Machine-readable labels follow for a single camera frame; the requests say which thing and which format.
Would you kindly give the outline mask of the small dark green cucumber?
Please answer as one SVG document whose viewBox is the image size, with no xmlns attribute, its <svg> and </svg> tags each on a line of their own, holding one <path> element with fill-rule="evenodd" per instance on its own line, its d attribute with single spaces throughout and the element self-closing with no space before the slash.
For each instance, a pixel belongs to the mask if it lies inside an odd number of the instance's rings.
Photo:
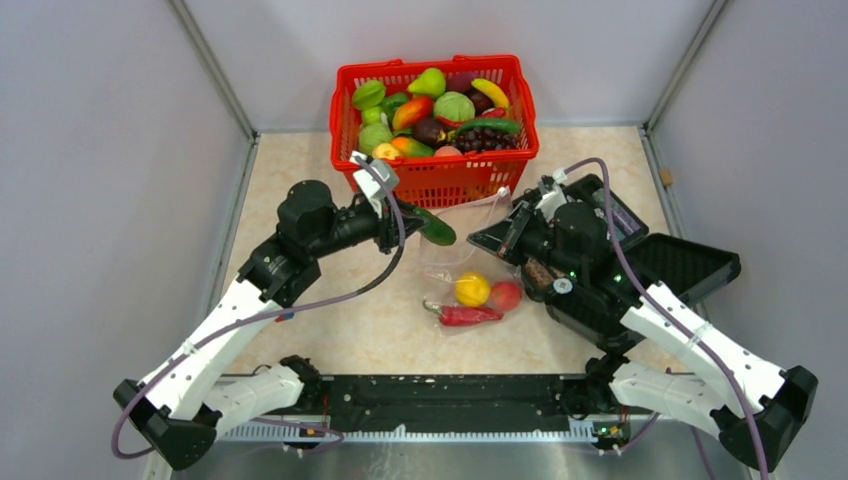
<svg viewBox="0 0 848 480">
<path fill-rule="evenodd" d="M 441 218 L 418 206 L 413 208 L 413 214 L 424 222 L 418 232 L 428 242 L 441 247 L 452 246 L 456 243 L 455 230 Z"/>
</svg>

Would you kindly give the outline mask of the red apple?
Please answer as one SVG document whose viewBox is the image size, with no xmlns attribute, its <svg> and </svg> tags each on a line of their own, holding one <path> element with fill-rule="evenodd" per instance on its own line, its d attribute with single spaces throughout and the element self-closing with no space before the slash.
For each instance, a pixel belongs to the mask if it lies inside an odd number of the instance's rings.
<svg viewBox="0 0 848 480">
<path fill-rule="evenodd" d="M 516 282 L 497 282 L 491 287 L 488 306 L 500 312 L 509 312 L 521 304 L 523 293 L 523 287 Z"/>
</svg>

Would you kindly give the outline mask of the yellow apple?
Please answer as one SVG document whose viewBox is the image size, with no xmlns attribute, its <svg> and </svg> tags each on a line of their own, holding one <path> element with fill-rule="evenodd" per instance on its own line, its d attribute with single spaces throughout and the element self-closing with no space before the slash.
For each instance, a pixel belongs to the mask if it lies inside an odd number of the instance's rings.
<svg viewBox="0 0 848 480">
<path fill-rule="evenodd" d="M 466 272 L 454 282 L 456 300 L 467 307 L 485 305 L 491 293 L 489 281 L 480 273 Z"/>
</svg>

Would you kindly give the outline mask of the clear zip top bag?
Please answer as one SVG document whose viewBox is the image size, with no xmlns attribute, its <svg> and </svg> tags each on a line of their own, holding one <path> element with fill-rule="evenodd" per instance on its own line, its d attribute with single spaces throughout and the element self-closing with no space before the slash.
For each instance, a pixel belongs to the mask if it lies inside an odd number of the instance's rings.
<svg viewBox="0 0 848 480">
<path fill-rule="evenodd" d="M 426 240 L 420 242 L 418 270 L 425 287 L 422 302 L 427 300 L 445 305 L 461 305 L 454 296 L 454 282 L 466 272 L 482 274 L 490 283 L 512 281 L 523 286 L 518 279 L 517 269 L 481 249 L 471 245 L 467 236 L 488 227 L 506 217 L 512 210 L 511 191 L 499 188 L 494 194 L 436 211 L 434 214 L 450 225 L 457 234 L 454 245 L 441 247 Z M 443 337 L 456 336 L 481 330 L 503 322 L 514 310 L 502 312 L 500 321 L 487 322 L 469 327 L 445 327 L 438 318 L 426 311 L 434 328 Z"/>
</svg>

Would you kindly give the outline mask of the red chili pepper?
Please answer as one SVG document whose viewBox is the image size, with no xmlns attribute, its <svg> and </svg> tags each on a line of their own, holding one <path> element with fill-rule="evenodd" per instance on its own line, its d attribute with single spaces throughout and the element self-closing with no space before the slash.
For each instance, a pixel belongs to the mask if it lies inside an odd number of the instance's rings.
<svg viewBox="0 0 848 480">
<path fill-rule="evenodd" d="M 489 307 L 468 307 L 463 305 L 445 305 L 423 301 L 423 308 L 434 314 L 438 322 L 445 327 L 469 327 L 487 322 L 500 321 L 504 314 Z"/>
</svg>

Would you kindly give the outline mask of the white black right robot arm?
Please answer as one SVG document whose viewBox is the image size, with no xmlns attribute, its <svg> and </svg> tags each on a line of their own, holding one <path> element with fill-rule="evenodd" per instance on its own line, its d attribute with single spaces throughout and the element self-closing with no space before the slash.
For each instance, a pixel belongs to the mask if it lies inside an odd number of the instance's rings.
<svg viewBox="0 0 848 480">
<path fill-rule="evenodd" d="M 604 352 L 587 370 L 589 404 L 645 408 L 715 437 L 773 472 L 806 422 L 818 381 L 741 346 L 693 309 L 736 278 L 730 252 L 644 235 L 615 201 L 520 201 L 471 244 L 526 271 L 549 315 Z"/>
</svg>

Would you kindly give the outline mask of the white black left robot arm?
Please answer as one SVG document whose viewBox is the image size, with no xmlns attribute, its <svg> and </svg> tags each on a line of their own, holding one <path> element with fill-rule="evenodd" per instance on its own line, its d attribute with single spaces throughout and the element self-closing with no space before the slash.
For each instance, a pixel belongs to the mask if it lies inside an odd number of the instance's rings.
<svg viewBox="0 0 848 480">
<path fill-rule="evenodd" d="M 178 350 L 141 380 L 125 380 L 113 397 L 121 407 L 110 447 L 119 447 L 126 422 L 174 470 L 200 460 L 225 434 L 274 410 L 308 413 L 319 404 L 317 374 L 301 358 L 224 387 L 217 382 L 227 367 L 264 327 L 287 316 L 341 303 L 385 281 L 396 268 L 407 237 L 432 226 L 435 217 L 399 200 L 391 191 L 354 195 L 347 207 L 335 205 L 329 187 L 318 180 L 291 187 L 277 209 L 275 232 L 250 254 L 218 305 Z M 350 293 L 299 304 L 298 298 L 321 275 L 321 258 L 372 240 L 392 259 L 385 270 Z"/>
</svg>

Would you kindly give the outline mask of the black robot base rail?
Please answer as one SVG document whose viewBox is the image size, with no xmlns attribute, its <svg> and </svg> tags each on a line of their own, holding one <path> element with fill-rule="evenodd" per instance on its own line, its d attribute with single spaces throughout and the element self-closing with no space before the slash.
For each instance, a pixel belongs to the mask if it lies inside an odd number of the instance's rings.
<svg viewBox="0 0 848 480">
<path fill-rule="evenodd" d="M 656 419 L 632 422 L 635 407 L 595 378 L 569 374 L 336 375 L 307 381 L 296 402 L 272 415 L 355 438 L 587 442 L 624 450 Z"/>
</svg>

